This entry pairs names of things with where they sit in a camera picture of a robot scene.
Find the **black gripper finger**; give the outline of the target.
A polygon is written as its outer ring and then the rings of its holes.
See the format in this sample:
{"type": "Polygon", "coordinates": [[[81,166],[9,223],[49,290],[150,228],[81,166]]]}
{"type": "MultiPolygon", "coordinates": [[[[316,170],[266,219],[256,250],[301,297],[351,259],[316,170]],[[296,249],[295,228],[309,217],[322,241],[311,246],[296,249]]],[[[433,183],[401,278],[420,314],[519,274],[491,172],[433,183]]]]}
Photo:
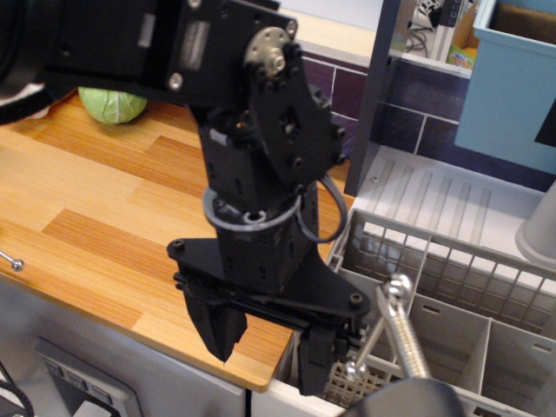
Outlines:
{"type": "Polygon", "coordinates": [[[347,352],[348,339],[333,329],[311,327],[304,330],[297,347],[301,395],[322,394],[333,365],[347,352]]]}
{"type": "Polygon", "coordinates": [[[246,315],[230,306],[226,299],[194,295],[185,290],[184,298],[190,320],[206,349],[219,361],[226,362],[247,329],[246,315]]]}

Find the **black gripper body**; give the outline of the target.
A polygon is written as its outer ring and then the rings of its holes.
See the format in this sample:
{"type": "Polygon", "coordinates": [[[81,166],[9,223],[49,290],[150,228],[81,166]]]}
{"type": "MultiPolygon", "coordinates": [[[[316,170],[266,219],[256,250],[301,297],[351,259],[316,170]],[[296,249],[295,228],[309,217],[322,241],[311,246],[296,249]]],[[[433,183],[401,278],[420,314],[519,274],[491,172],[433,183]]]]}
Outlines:
{"type": "Polygon", "coordinates": [[[318,327],[356,337],[371,302],[319,255],[316,182],[288,191],[210,183],[202,206],[216,236],[176,239],[167,247],[183,294],[226,299],[246,317],[301,331],[318,327]]]}

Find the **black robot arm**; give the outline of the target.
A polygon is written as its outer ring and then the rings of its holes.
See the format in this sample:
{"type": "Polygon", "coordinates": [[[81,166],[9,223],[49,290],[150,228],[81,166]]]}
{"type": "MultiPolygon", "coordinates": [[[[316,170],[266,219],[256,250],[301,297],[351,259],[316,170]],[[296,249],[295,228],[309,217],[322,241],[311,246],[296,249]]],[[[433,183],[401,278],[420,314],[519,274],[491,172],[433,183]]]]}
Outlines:
{"type": "Polygon", "coordinates": [[[249,315],[298,330],[299,389],[318,395],[371,303],[318,253],[319,186],[348,218],[328,174],[345,131],[308,84],[296,31],[275,1],[4,1],[1,121],[77,87],[188,106],[216,232],[167,248],[189,317],[220,361],[249,315]]]}

